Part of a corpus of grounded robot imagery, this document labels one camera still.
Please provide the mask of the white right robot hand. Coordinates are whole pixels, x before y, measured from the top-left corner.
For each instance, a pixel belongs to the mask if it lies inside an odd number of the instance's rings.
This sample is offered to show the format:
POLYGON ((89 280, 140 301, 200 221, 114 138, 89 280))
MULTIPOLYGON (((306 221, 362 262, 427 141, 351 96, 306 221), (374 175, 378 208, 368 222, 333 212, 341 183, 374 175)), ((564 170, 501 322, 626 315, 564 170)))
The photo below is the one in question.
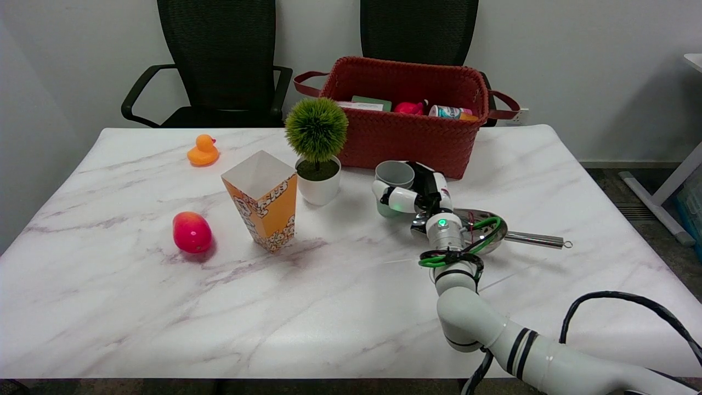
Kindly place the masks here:
POLYGON ((382 162, 375 168, 371 189, 378 211, 385 217, 420 212, 431 217, 454 210, 443 173, 418 162, 382 162))

